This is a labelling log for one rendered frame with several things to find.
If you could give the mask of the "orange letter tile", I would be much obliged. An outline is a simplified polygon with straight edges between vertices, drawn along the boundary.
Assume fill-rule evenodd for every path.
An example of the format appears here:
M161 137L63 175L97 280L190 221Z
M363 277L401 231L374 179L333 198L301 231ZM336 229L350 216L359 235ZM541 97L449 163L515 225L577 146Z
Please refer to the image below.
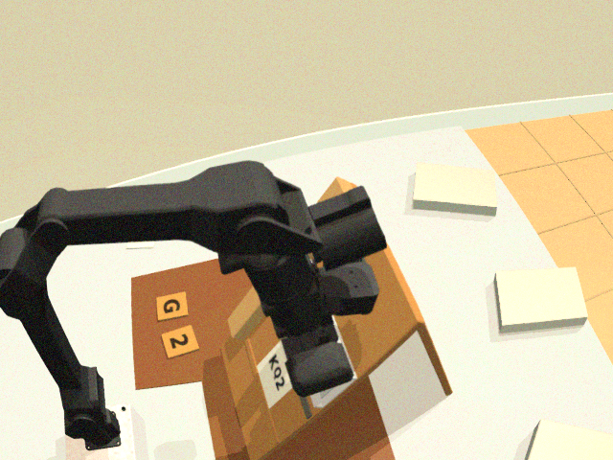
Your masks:
M157 297L158 321L188 316L186 292Z
M200 350L191 325L163 333L162 338L169 358Z

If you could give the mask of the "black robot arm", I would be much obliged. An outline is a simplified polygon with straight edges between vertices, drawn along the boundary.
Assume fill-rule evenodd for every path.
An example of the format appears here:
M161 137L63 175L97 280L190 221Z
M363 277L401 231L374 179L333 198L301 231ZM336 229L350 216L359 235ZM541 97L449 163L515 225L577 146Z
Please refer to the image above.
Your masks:
M269 300L299 293L311 270L321 327L372 312L380 289L365 257L387 242L365 187L307 206L300 187L273 174L244 160L172 183L56 187L1 234L0 308L21 321L58 385L65 435L88 451L122 444L103 378L79 363L49 298L47 276L67 246L190 241L217 253L221 274L244 268Z

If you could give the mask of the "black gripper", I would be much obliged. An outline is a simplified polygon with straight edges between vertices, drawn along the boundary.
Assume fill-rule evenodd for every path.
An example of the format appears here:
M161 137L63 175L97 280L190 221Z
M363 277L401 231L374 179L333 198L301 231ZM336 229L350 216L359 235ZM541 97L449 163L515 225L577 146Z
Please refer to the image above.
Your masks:
M259 295L259 294L258 294ZM259 295L265 317L270 316L282 339L284 363L298 396L307 397L351 381L354 374L334 324L321 327L319 288L310 270L306 286L283 301Z

